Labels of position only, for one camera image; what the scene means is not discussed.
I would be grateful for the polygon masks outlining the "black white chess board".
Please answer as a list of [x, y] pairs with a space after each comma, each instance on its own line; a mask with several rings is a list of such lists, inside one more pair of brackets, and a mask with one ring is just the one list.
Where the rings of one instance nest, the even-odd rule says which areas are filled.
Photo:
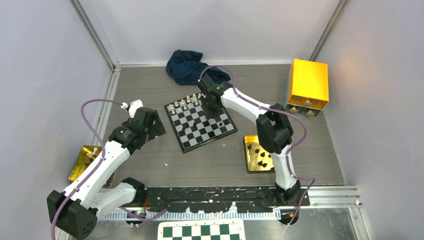
[[199, 92], [164, 105], [184, 154], [238, 131], [225, 108], [220, 115], [207, 118], [201, 102], [204, 98]]

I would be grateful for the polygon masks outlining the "orange drawer box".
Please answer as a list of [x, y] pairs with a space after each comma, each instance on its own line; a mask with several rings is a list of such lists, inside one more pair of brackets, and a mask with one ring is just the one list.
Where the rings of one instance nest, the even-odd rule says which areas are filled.
[[317, 117], [330, 100], [328, 65], [294, 59], [286, 77], [284, 110]]

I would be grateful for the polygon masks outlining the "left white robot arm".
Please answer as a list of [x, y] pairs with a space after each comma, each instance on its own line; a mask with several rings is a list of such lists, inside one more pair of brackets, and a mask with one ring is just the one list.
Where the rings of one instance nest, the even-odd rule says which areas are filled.
[[132, 204], [141, 206], [147, 198], [145, 185], [125, 178], [117, 187], [98, 195], [99, 190], [130, 156], [148, 141], [165, 134], [155, 109], [139, 107], [127, 121], [115, 128], [102, 146], [100, 155], [63, 191], [53, 190], [47, 197], [51, 222], [50, 236], [59, 228], [78, 240], [87, 238], [98, 220], [115, 209]]

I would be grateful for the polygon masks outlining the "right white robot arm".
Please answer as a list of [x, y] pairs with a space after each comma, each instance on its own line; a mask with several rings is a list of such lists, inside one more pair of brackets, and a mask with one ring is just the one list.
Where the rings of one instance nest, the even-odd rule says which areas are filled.
[[281, 104], [265, 105], [230, 83], [216, 83], [205, 76], [197, 87], [203, 94], [201, 106], [208, 118], [215, 118], [224, 109], [243, 115], [256, 125], [259, 145], [270, 154], [274, 172], [276, 195], [283, 205], [291, 205], [300, 191], [300, 181], [295, 177], [291, 153], [293, 128]]

